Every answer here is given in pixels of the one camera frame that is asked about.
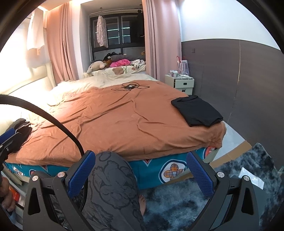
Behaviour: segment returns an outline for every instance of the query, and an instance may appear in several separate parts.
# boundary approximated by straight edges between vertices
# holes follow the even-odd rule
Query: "nightstand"
[[[192,95],[194,79],[181,79],[178,77],[171,77],[170,75],[165,75],[165,84],[181,92],[184,92],[187,95]]]

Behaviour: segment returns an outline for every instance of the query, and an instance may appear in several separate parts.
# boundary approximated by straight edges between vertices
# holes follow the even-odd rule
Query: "person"
[[[79,207],[82,194],[73,199]],[[70,226],[56,199],[53,206],[62,225]],[[88,178],[88,195],[83,216],[95,231],[146,231],[143,215],[146,200],[138,193],[130,165],[115,152],[96,155],[96,164]]]
[[[0,185],[0,197],[4,199],[1,204],[5,210],[12,212],[16,208],[16,202],[13,199],[13,194],[9,190],[9,181],[5,177],[2,177],[2,183]]]

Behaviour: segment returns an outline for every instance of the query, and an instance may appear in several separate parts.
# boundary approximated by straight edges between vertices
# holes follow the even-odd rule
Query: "rug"
[[[272,158],[259,143],[236,160],[219,166],[215,171],[222,171],[232,177],[238,176],[242,167],[264,181],[263,190],[269,195],[260,218],[260,230],[264,230],[283,202],[284,183],[281,182]],[[143,190],[141,193],[147,200],[144,222],[148,231],[186,230],[208,201],[194,179],[161,185]]]

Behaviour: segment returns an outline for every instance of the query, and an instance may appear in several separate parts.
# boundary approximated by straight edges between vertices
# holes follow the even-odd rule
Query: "gray pants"
[[[146,230],[136,179],[122,157],[114,152],[98,154],[88,180],[88,197],[82,214],[95,231]]]

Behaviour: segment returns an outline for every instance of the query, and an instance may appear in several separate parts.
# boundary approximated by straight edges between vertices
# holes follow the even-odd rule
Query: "metal screw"
[[[61,177],[65,176],[65,173],[64,173],[64,172],[59,172],[59,173],[57,174],[57,176],[61,178]]]
[[[244,176],[244,180],[249,181],[249,177],[248,176]]]
[[[33,181],[37,181],[38,180],[38,176],[33,176]]]
[[[223,177],[225,176],[225,174],[224,174],[223,172],[218,172],[218,173],[217,173],[217,176],[223,178]]]

